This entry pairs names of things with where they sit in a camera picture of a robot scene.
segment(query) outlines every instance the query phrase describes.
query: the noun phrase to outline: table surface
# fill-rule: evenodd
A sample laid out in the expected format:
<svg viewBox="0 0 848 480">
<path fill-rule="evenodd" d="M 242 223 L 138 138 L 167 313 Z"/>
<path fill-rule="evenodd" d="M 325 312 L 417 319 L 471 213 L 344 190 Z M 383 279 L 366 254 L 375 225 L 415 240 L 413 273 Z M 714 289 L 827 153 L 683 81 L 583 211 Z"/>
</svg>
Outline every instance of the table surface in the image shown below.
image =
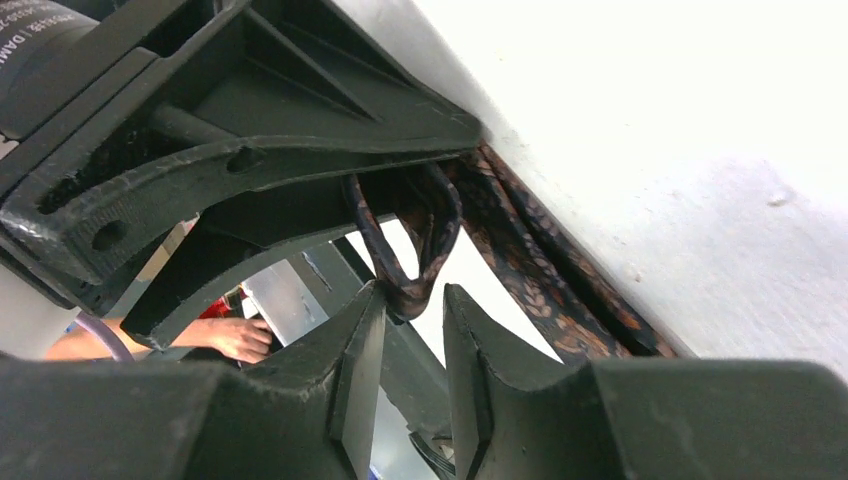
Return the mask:
<svg viewBox="0 0 848 480">
<path fill-rule="evenodd" d="M 838 2 L 336 1 L 681 352 L 848 380 Z"/>
</svg>

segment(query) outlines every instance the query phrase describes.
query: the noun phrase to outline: purple cable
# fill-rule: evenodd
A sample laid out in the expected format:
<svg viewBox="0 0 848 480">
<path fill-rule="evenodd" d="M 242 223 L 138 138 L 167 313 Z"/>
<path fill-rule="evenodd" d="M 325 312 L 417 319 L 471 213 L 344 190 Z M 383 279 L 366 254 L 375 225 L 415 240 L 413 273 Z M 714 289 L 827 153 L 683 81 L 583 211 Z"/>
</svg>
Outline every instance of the purple cable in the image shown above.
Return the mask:
<svg viewBox="0 0 848 480">
<path fill-rule="evenodd" d="M 103 345 L 109 349 L 109 353 L 112 354 L 112 358 L 118 362 L 133 362 L 135 361 L 135 357 L 132 356 L 127 346 L 124 345 L 124 342 L 115 335 L 109 327 L 103 323 L 99 318 L 92 317 L 91 315 L 80 312 L 77 314 L 74 321 L 77 325 L 86 329 L 88 333 L 97 337 Z"/>
</svg>

